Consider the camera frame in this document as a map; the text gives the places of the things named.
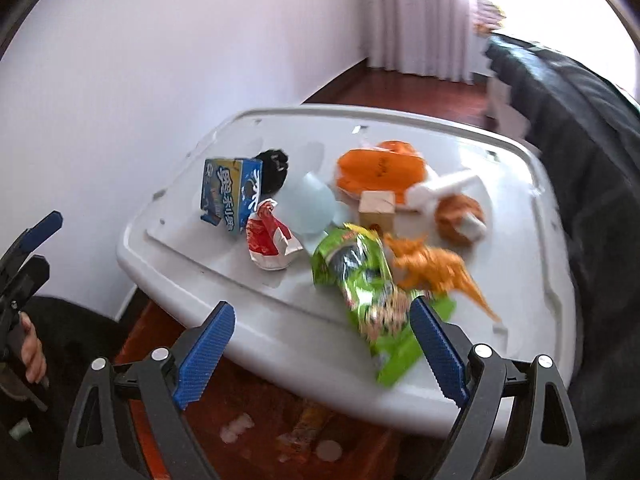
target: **beige cube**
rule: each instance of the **beige cube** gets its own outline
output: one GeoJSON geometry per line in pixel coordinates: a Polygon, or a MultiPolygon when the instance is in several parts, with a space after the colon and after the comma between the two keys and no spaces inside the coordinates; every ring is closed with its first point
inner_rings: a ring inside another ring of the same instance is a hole
{"type": "Polygon", "coordinates": [[[360,225],[378,234],[394,232],[396,194],[393,191],[363,191],[360,195],[360,225]]]}

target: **red and white wrapper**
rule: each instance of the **red and white wrapper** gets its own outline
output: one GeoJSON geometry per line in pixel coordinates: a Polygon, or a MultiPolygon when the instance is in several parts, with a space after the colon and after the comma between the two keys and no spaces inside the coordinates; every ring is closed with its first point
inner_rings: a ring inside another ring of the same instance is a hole
{"type": "Polygon", "coordinates": [[[246,241],[251,259],[264,270],[287,267],[303,247],[291,231],[273,216],[276,201],[268,198],[258,204],[246,224],[246,241]]]}

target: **silver rivet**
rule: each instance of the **silver rivet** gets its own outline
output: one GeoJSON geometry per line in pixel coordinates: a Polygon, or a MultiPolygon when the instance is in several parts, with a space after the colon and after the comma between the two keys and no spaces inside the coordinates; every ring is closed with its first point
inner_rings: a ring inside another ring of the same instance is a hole
{"type": "Polygon", "coordinates": [[[551,368],[554,363],[554,360],[548,355],[541,355],[538,357],[538,364],[543,368],[551,368]]]}
{"type": "Polygon", "coordinates": [[[491,357],[491,354],[493,354],[492,350],[487,345],[476,345],[474,352],[485,359],[491,357]]]}
{"type": "Polygon", "coordinates": [[[156,348],[153,352],[151,352],[151,358],[154,361],[164,361],[168,357],[169,351],[164,347],[156,348]]]}
{"type": "Polygon", "coordinates": [[[93,368],[96,372],[98,370],[102,370],[107,365],[107,360],[104,357],[98,357],[91,363],[91,368],[93,368]]]}

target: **green snack bag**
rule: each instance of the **green snack bag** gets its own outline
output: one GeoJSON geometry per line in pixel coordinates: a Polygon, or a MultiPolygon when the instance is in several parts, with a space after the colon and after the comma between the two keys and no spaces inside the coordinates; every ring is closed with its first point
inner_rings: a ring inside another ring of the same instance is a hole
{"type": "MultiPolygon", "coordinates": [[[[422,292],[406,292],[394,284],[380,238],[359,226],[329,232],[311,267],[316,285],[340,287],[351,322],[369,342],[378,382],[394,384],[422,355],[408,322],[409,306],[422,292]]],[[[432,306],[446,321],[455,302],[443,296],[432,306]]]]}

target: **curtain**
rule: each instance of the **curtain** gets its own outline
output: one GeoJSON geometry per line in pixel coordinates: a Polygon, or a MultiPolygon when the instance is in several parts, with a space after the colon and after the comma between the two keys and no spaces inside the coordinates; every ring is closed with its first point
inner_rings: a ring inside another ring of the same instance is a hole
{"type": "Polygon", "coordinates": [[[369,66],[471,82],[474,0],[370,0],[369,66]]]}

